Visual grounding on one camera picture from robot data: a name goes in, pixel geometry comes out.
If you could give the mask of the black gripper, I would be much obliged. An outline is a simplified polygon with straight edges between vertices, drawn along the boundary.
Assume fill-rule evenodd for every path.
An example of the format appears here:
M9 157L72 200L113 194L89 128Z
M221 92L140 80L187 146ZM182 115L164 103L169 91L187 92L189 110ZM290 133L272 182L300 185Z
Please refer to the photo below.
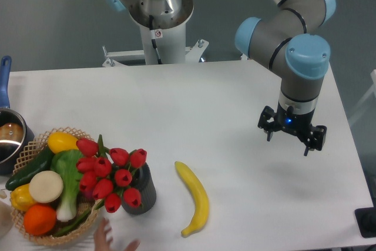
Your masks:
M314 110L302 115L283 109L278 105L277 112L271 107L265 106L258 120L258 128L267 135L267 141L271 141L273 133L283 131L296 136L305 144L304 156L309 151L322 151L325 144L327 127L324 125L311 125Z

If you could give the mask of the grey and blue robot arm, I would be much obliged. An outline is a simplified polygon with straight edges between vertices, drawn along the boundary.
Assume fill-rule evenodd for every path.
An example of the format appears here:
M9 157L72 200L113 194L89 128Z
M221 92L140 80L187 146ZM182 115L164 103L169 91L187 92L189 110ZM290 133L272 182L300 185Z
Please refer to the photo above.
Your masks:
M193 0L105 0L116 11L128 11L140 28L148 65L199 59L186 48L186 22ZM296 136L306 151L321 150L327 128L314 126L314 115L331 49L314 31L332 17L335 0L274 0L279 12L269 21L251 17L238 27L234 44L281 78L277 109L266 106L258 122L268 136L282 131Z

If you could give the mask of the person's hand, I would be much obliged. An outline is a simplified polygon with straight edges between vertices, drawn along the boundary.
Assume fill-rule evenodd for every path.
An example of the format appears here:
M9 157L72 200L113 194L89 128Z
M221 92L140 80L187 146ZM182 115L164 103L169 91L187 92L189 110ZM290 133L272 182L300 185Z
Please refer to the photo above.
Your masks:
M93 234L94 251L110 251L112 250L113 237L109 235L112 231L110 221L102 218L99 222L98 228ZM124 251L135 251L140 245L140 240L135 239L131 241L124 249Z

